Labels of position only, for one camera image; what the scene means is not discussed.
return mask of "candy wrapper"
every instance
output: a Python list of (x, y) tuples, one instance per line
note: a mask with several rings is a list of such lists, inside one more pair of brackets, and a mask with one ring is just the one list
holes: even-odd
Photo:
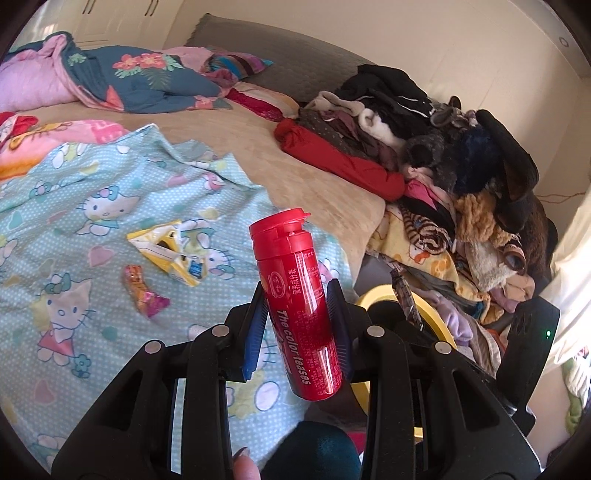
[(123, 278), (129, 294), (135, 300), (135, 306), (145, 317), (150, 319), (170, 305), (170, 299), (148, 289), (140, 265), (127, 265), (123, 270)]
[(194, 287), (207, 274), (207, 252), (198, 238), (208, 230), (211, 229), (200, 228), (196, 222), (182, 223), (175, 220), (129, 233), (127, 240), (171, 277)]

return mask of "beige wall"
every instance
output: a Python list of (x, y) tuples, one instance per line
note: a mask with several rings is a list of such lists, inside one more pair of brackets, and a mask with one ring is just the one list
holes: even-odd
[(543, 176), (580, 79), (508, 0), (185, 0), (167, 40), (183, 44), (206, 12), (298, 31), (406, 72), (429, 95), (487, 108)]
[[(572, 195), (585, 192), (591, 175), (591, 79), (583, 79), (576, 101), (573, 117), (566, 129), (554, 161), (538, 184), (538, 195), (559, 193)], [(561, 197), (543, 200), (556, 202)], [(576, 196), (564, 203), (544, 203), (546, 215), (555, 224), (562, 237), (583, 196)]]

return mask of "red bottle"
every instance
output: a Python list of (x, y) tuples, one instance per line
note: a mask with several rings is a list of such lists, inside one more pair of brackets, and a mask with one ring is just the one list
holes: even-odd
[(324, 400), (342, 383), (335, 339), (310, 232), (309, 213), (286, 210), (250, 227), (256, 264), (291, 389)]

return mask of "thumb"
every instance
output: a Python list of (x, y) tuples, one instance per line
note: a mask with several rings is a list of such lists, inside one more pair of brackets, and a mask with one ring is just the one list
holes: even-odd
[(244, 447), (234, 456), (235, 480), (261, 480), (261, 474), (255, 462), (249, 457), (250, 451)]

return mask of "yellow wrapper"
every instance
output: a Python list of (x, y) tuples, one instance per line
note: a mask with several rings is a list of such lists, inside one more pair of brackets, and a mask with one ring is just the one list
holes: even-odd
[(140, 253), (185, 285), (199, 285), (207, 275), (204, 255), (188, 253), (183, 245), (181, 220), (162, 223), (146, 230), (128, 233), (127, 240)]

